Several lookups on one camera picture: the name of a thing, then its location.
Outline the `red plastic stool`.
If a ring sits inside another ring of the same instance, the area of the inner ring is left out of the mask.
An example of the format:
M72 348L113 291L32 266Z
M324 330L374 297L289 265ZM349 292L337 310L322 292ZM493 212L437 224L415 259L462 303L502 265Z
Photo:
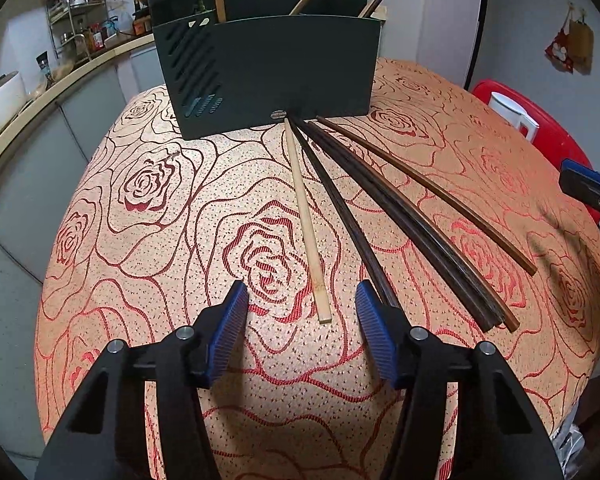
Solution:
M539 107L538 104L535 104L521 93L492 79L479 81L471 91L484 104L489 103L492 92L498 92L513 99L539 124L539 130L532 144L557 170L562 168L564 159L574 160L580 165L588 167L588 169L593 168L588 156L585 155L580 145L570 136L567 130L562 128L559 122L542 107Z

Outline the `white electric kettle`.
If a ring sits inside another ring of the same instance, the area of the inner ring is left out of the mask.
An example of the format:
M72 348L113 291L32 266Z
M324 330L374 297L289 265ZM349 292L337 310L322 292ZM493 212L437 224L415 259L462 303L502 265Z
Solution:
M516 101L500 92L492 92L489 106L497 112L501 118L520 132L530 143L535 139L540 125L527 111Z

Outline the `red hanging decoration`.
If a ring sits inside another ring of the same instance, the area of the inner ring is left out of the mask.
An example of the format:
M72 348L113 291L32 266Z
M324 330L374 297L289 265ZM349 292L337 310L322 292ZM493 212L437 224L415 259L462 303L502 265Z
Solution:
M545 49L545 57L562 73L578 72L589 75L592 70L594 32L585 23L586 12L580 9L576 18L576 7L568 2L568 11L562 27Z

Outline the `rose pattern tablecloth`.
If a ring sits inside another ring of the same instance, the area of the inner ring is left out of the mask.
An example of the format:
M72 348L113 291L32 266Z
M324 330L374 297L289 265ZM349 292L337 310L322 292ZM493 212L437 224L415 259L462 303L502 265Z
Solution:
M528 274L457 211L373 153L358 156L447 236L519 320L490 341L548 431L600 358L600 229L556 169L470 93L412 62L377 65L370 112L344 128L415 167L536 265ZM332 320L312 295L283 125L185 141L163 87L122 110L73 192L46 270L35 390L51 434L106 343L151 344L249 290L245 340L200 395L227 479L375 479L402 398L368 359L354 292L365 270L302 168Z

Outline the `white rice cooker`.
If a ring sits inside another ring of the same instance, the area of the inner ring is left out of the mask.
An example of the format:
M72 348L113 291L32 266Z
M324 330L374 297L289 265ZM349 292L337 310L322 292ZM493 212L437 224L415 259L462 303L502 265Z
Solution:
M19 72L0 76L0 132L24 107L28 99Z

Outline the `dark green utensil holder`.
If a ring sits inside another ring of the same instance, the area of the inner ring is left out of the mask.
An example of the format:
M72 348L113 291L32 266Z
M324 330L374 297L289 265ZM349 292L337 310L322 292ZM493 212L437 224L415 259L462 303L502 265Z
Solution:
M285 114L361 116L370 97L380 23L367 0L148 0L178 128L197 140L272 124Z

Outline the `metal spice rack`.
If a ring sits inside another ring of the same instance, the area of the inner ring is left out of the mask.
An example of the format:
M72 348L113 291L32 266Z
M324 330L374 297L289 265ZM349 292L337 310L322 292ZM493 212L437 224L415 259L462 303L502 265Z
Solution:
M90 60L94 29L108 18L107 0L44 0L44 6L56 58L73 54L76 62Z

